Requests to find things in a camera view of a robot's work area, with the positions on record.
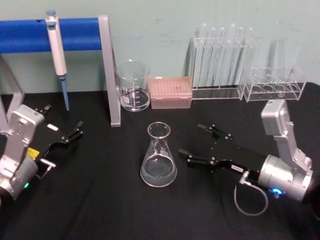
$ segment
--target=yellow warning label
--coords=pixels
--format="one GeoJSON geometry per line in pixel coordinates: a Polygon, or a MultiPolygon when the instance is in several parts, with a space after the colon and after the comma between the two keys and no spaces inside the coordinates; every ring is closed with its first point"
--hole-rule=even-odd
{"type": "Polygon", "coordinates": [[[39,151],[37,151],[37,150],[29,147],[26,155],[27,155],[29,158],[35,159],[36,157],[38,157],[39,153],[40,153],[39,151]]]}

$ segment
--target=light green wall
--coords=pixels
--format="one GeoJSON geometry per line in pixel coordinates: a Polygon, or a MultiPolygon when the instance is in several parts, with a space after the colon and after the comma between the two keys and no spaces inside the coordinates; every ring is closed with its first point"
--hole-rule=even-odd
{"type": "MultiPolygon", "coordinates": [[[[140,60],[154,76],[183,74],[199,24],[236,23],[253,27],[263,38],[256,66],[266,64],[270,42],[285,37],[286,63],[298,64],[308,81],[320,84],[319,0],[3,0],[0,9],[0,20],[43,19],[48,9],[60,18],[107,14],[116,62],[140,60]]],[[[7,54],[5,59],[26,92],[60,91],[50,53],[7,54]]],[[[66,64],[70,92],[103,88],[100,51],[67,52],[66,64]]]]}

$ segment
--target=glass beaker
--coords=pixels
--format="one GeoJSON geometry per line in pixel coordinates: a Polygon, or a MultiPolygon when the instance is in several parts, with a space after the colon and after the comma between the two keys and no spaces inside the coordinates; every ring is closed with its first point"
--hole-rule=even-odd
{"type": "Polygon", "coordinates": [[[131,112],[146,109],[150,105],[150,69],[139,61],[129,60],[117,66],[114,71],[120,81],[122,107],[131,112]]]}
{"type": "Polygon", "coordinates": [[[152,187],[165,187],[177,176],[177,167],[168,147],[170,127],[156,121],[148,126],[151,141],[140,168],[142,180],[152,187]]]}

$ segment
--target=black table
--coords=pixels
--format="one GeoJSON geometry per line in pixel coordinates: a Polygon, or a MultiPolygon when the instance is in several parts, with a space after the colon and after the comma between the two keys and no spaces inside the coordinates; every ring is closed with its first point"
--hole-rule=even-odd
{"type": "MultiPolygon", "coordinates": [[[[4,211],[1,239],[320,239],[320,222],[307,205],[269,196],[265,214],[242,215],[233,202],[238,175],[187,168],[178,158],[179,148],[209,153],[213,140],[197,132],[198,123],[232,133],[242,147],[279,156],[262,125],[265,101],[197,100],[190,109],[122,109],[122,126],[111,128],[103,92],[73,92],[69,100],[67,115],[61,93],[25,98],[32,108],[52,104],[46,120],[66,132],[83,120],[84,135],[78,145],[51,152],[48,159],[57,167],[43,180],[33,180],[14,207],[4,211]],[[171,127],[168,143],[178,169],[175,181],[164,188],[149,187],[139,176],[149,145],[147,127],[155,121],[171,127]]],[[[300,101],[289,101],[288,107],[297,144],[320,171],[320,86],[308,83],[300,101]]],[[[253,168],[261,165],[256,162],[253,168]]],[[[241,191],[243,208],[255,211],[262,206],[254,191],[241,191]]]]}

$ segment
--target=blue led light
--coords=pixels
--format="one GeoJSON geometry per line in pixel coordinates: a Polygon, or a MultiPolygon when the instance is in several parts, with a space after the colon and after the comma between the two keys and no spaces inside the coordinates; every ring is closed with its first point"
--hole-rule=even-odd
{"type": "Polygon", "coordinates": [[[279,194],[279,195],[282,194],[282,191],[280,191],[278,188],[272,189],[272,192],[279,194]]]}

